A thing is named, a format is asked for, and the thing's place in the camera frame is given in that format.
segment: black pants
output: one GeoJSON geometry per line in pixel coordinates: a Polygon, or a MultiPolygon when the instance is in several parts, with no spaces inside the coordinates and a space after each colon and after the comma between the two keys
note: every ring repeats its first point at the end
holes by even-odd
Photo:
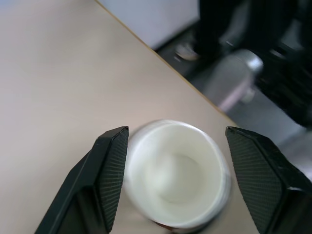
{"type": "MultiPolygon", "coordinates": [[[[243,0],[200,0],[200,22],[195,51],[212,55],[219,50],[219,37],[227,30],[233,11],[243,0]]],[[[269,51],[285,33],[297,10],[297,0],[250,0],[247,30],[241,47],[269,51]]]]}

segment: table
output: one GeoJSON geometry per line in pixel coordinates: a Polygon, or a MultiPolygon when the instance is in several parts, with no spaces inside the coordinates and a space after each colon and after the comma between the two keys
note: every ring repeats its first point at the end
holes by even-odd
{"type": "MultiPolygon", "coordinates": [[[[207,233],[258,233],[224,135],[234,123],[97,2],[12,1],[0,30],[1,233],[36,230],[97,136],[155,119],[202,129],[226,157],[233,194],[207,233]]],[[[165,232],[122,192],[113,234],[165,232]]]]}

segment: person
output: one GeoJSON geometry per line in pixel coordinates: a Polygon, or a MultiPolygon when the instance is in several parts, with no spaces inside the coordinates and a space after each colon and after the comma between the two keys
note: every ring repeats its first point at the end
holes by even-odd
{"type": "MultiPolygon", "coordinates": [[[[229,27],[235,8],[244,0],[200,0],[200,20],[195,41],[178,45],[176,54],[185,60],[214,58],[220,53],[219,38],[229,27]]],[[[249,22],[240,48],[265,53],[289,27],[297,0],[250,0],[249,22]]]]}

